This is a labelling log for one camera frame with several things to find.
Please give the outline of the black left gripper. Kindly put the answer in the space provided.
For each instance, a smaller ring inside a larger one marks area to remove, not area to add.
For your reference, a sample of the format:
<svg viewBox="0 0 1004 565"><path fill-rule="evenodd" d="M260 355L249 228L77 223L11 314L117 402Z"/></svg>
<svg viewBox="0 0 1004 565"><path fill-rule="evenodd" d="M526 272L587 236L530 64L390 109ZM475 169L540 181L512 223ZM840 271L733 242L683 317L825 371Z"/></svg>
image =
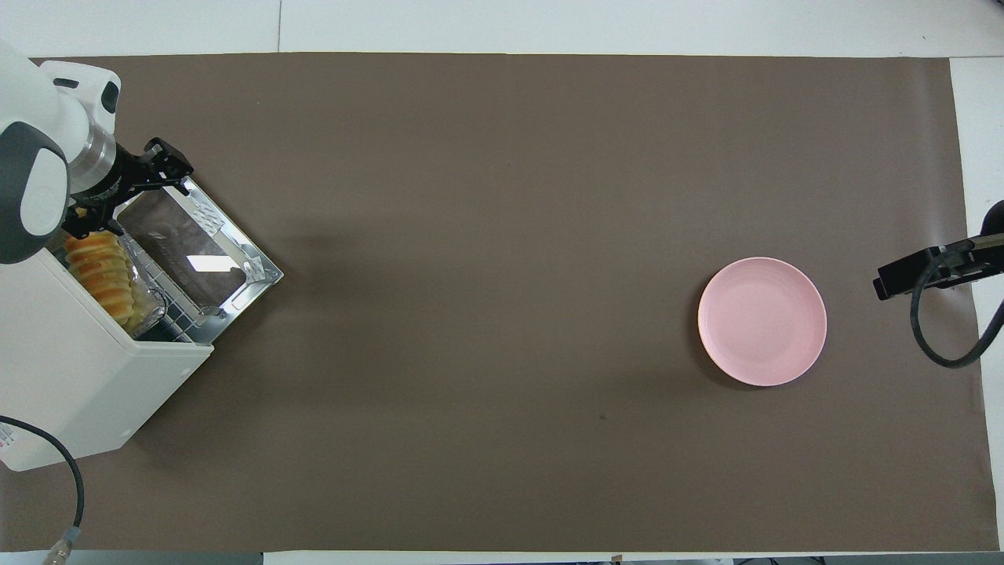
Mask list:
<svg viewBox="0 0 1004 565"><path fill-rule="evenodd" d="M155 183L182 187L194 171L185 154L162 138L150 139L139 156L118 148L110 172L73 195L75 204L66 209L61 228L78 240L100 232L122 237L126 230L114 219L116 207Z"/></svg>

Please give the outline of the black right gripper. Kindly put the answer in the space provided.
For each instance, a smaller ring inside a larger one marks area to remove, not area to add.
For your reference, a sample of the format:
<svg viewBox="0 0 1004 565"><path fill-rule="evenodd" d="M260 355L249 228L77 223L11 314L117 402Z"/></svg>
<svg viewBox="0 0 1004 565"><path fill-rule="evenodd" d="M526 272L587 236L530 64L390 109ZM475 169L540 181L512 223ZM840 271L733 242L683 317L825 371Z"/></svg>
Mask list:
<svg viewBox="0 0 1004 565"><path fill-rule="evenodd" d="M1003 235L974 236L949 246L930 246L883 265L878 268L878 278L874 279L878 300L914 293L919 278L932 262L937 266L925 289L949 289L1001 275Z"/></svg>

